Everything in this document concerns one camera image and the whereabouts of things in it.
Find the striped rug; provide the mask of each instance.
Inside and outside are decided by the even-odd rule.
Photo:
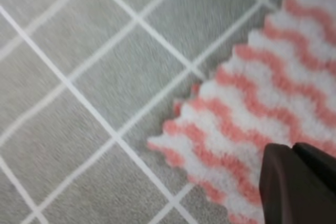
[[[148,139],[236,224],[264,223],[258,180],[267,143],[336,155],[336,0],[283,0],[197,95]]]

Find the dark brown object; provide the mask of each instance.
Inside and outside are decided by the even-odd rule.
[[[336,195],[333,187],[323,182],[335,175],[333,161],[310,146],[297,145],[294,149],[299,155],[285,145],[265,148],[259,183],[265,223],[335,224]],[[326,173],[321,166],[328,167]]]

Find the bath mat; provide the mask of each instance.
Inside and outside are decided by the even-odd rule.
[[[258,180],[267,143],[306,142],[336,155],[336,0],[283,0],[192,89],[148,147],[186,170],[232,223],[264,223]]]

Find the pink stripe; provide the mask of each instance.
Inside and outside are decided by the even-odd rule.
[[[244,94],[244,102],[249,111],[256,116],[268,116],[275,118],[289,127],[289,140],[292,144],[306,142],[317,148],[336,155],[336,147],[331,140],[316,140],[307,136],[300,126],[300,120],[286,108],[268,108],[259,102],[257,98],[257,86],[241,74],[229,74],[224,68],[219,68],[216,81],[225,86],[235,86]]]
[[[213,202],[221,205],[225,200],[225,193],[216,189],[209,181],[199,180],[191,175],[188,175],[188,181],[202,186],[205,190],[206,196],[209,197]]]
[[[258,224],[258,221],[244,215],[229,214],[229,220],[232,224]]]
[[[180,155],[178,152],[174,151],[171,148],[162,147],[155,145],[151,142],[148,142],[148,148],[153,151],[159,151],[162,152],[162,154],[165,156],[166,161],[169,165],[173,167],[179,167],[183,168],[183,165],[185,164],[184,157]],[[216,189],[210,181],[204,180],[204,179],[197,179],[194,176],[188,175],[188,181],[200,185],[204,188],[206,195],[215,203],[222,204],[226,195],[223,191],[220,191]]]
[[[166,158],[166,162],[172,167],[182,167],[185,163],[184,157],[171,148],[158,146],[151,142],[148,142],[147,146],[153,151],[162,152]]]
[[[281,30],[269,18],[265,20],[263,33],[270,39],[283,39],[293,43],[300,62],[312,71],[329,71],[336,78],[336,60],[320,61],[318,56],[309,52],[309,41],[295,30]]]
[[[195,110],[209,110],[217,116],[220,122],[220,131],[229,140],[239,142],[251,142],[263,153],[265,146],[268,143],[274,142],[269,137],[266,137],[256,130],[243,131],[239,126],[235,125],[231,115],[230,108],[219,99],[211,99],[205,101],[201,98],[189,102]]]
[[[330,15],[317,7],[303,7],[297,0],[283,0],[283,8],[297,17],[309,17],[320,23],[324,30],[325,39],[336,44],[336,32],[333,29],[333,20]]]
[[[166,121],[163,130],[168,135],[186,135],[193,142],[194,153],[205,165],[226,168],[237,180],[238,192],[251,204],[260,205],[258,188],[252,185],[248,179],[249,168],[234,155],[225,153],[222,157],[217,157],[208,151],[205,146],[206,133],[195,124],[180,126],[174,121]]]
[[[295,83],[287,77],[286,63],[270,51],[237,45],[235,53],[246,61],[260,61],[272,70],[272,81],[287,94],[302,94],[316,104],[315,114],[329,127],[336,127],[336,113],[327,108],[327,96],[312,84]]]

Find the textured fabric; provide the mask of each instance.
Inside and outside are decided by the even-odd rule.
[[[149,138],[150,149],[227,207],[232,223],[264,223],[258,180],[267,143],[306,142],[336,155],[335,23],[336,0],[283,0]]]

